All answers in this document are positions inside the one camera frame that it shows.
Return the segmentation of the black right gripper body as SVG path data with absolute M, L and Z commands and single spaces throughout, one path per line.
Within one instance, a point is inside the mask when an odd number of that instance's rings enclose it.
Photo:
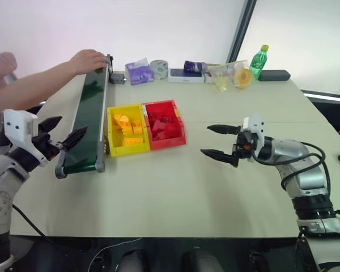
M 253 162 L 252 153 L 257 149 L 258 135 L 249 131 L 239 132 L 236 138 L 236 142 L 232 148 L 232 156 L 234 161 L 233 167 L 238 167 L 239 160 L 246 159 Z

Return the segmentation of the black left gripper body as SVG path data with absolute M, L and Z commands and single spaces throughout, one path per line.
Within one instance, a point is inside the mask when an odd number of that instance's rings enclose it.
M 42 131 L 32 137 L 31 141 L 47 160 L 53 160 L 63 148 L 62 142 L 51 140 L 50 134 Z

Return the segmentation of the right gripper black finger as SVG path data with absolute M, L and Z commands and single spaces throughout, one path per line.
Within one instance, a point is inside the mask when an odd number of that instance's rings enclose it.
M 233 165 L 233 156 L 215 149 L 200 149 L 201 153 L 219 162 Z
M 207 129 L 219 133 L 219 134 L 232 134 L 237 135 L 241 131 L 241 126 L 230 126 L 230 125 L 209 125 Z

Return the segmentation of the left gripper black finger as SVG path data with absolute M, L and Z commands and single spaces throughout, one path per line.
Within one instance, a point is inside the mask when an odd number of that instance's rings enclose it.
M 88 126 L 83 126 L 72 131 L 67 138 L 60 143 L 60 149 L 65 151 L 73 149 L 85 136 L 87 129 Z
M 58 125 L 61 119 L 62 119 L 61 116 L 54 116 L 43 120 L 38 125 L 39 133 L 49 133 Z

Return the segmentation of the person's bare hand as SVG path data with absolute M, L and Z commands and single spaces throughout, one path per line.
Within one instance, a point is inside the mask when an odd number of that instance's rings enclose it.
M 102 53 L 93 49 L 85 49 L 75 54 L 68 63 L 69 71 L 74 75 L 80 75 L 106 67 L 109 61 Z

